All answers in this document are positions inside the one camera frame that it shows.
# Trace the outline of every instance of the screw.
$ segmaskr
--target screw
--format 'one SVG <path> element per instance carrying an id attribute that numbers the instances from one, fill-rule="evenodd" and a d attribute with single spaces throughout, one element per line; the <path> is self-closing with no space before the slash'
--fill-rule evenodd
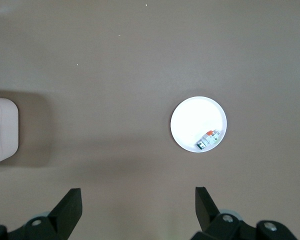
<path id="1" fill-rule="evenodd" d="M 232 223 L 234 221 L 234 219 L 230 216 L 230 215 L 224 215 L 222 217 L 222 219 L 225 221 L 225 222 L 228 222 L 228 223 Z"/>
<path id="2" fill-rule="evenodd" d="M 267 228 L 267 229 L 269 229 L 270 231 L 277 231 L 277 227 L 276 227 L 276 225 L 274 225 L 273 223 L 271 223 L 271 222 L 265 222 L 264 223 L 264 226 Z"/>
<path id="3" fill-rule="evenodd" d="M 32 222 L 32 226 L 37 226 L 37 225 L 39 225 L 39 224 L 41 224 L 41 220 L 40 219 L 38 219 L 38 220 L 34 220 L 33 222 Z"/>

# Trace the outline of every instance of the white container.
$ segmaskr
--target white container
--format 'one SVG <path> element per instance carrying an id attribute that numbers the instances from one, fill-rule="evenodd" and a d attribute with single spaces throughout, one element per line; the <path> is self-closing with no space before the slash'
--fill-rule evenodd
<path id="1" fill-rule="evenodd" d="M 0 98 L 0 161 L 11 157 L 19 146 L 19 112 L 17 106 Z"/>

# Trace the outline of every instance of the container lid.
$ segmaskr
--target container lid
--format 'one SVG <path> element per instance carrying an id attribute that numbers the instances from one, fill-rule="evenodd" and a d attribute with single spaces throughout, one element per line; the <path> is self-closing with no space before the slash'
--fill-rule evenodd
<path id="1" fill-rule="evenodd" d="M 227 118 L 214 100 L 195 96 L 184 100 L 171 117 L 171 133 L 185 150 L 203 153 L 215 148 L 224 138 Z"/>

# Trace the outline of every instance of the round white plate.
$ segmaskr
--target round white plate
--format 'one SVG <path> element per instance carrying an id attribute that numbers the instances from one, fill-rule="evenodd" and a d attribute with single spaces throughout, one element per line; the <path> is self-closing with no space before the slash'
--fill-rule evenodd
<path id="1" fill-rule="evenodd" d="M 227 118 L 216 101 L 204 96 L 194 96 L 176 107 L 170 126 L 174 140 L 182 148 L 193 153 L 203 153 L 215 148 L 222 141 L 227 130 Z M 218 141 L 201 150 L 197 142 L 213 130 L 220 131 Z"/>

